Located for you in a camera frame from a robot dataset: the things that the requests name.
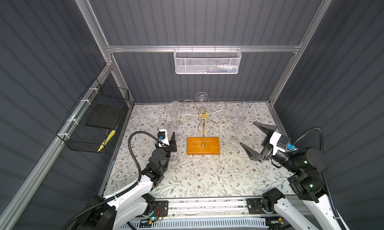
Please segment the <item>clear wine glass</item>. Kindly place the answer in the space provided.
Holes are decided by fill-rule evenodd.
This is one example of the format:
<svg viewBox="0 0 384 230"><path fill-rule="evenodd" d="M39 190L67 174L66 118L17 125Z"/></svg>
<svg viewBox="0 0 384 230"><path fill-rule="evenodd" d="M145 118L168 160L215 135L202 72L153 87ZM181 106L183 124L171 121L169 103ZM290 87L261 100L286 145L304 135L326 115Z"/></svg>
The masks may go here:
<svg viewBox="0 0 384 230"><path fill-rule="evenodd" d="M234 126L234 133L230 137L230 142L232 144L238 144L240 142L238 135L244 129L247 119L245 117L239 117L236 119Z"/></svg>
<svg viewBox="0 0 384 230"><path fill-rule="evenodd" d="M171 111L176 111L179 114L181 112L180 106L181 106L180 102L178 101L171 102Z"/></svg>
<svg viewBox="0 0 384 230"><path fill-rule="evenodd" d="M179 131L179 113L176 110L170 111L170 118L172 122L172 131L175 133L176 140L180 141L182 139L181 132Z"/></svg>
<svg viewBox="0 0 384 230"><path fill-rule="evenodd" d="M172 136L172 122L168 121L168 122L165 122L164 123L164 129L167 130L168 132L168 139L170 140L171 139L171 136ZM175 161L178 157L176 156L176 152L175 153L171 153L171 162Z"/></svg>
<svg viewBox="0 0 384 230"><path fill-rule="evenodd" d="M210 100L210 97L207 93L205 92L199 92L195 95L195 99L198 101L198 102L206 102L206 101L209 101Z"/></svg>
<svg viewBox="0 0 384 230"><path fill-rule="evenodd" d="M247 102L241 103L237 113L237 118L244 118L247 115L248 108L249 108L249 103Z"/></svg>

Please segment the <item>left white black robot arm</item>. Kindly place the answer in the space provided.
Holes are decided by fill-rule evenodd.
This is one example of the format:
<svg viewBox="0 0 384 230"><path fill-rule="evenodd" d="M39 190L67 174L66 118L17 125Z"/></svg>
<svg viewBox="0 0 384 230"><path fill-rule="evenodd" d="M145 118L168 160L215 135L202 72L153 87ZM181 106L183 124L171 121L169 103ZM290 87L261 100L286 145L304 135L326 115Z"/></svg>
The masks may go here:
<svg viewBox="0 0 384 230"><path fill-rule="evenodd" d="M106 197L92 197L85 208L72 217L64 226L66 230L118 230L131 219L148 214L155 207L155 198L150 192L159 185L167 171L171 154L177 151L176 134L161 129L156 136L136 131L128 139L128 148L134 156L132 139L144 134L155 140L155 150L144 169L139 168L137 180Z"/></svg>

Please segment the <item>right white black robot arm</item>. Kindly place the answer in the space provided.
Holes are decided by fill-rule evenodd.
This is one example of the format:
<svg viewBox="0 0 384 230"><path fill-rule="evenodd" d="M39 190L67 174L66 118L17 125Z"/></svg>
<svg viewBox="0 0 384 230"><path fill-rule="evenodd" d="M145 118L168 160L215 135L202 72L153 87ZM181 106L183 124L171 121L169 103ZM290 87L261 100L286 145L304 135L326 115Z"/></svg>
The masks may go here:
<svg viewBox="0 0 384 230"><path fill-rule="evenodd" d="M280 134L276 126L253 123L264 134L262 151L257 152L241 143L252 161L271 161L276 168L292 173L289 185L299 200L309 208L323 230L347 230L348 225L335 207L325 171L324 134L321 128L306 130L294 142ZM310 133L319 133L319 147L297 148L296 144Z"/></svg>

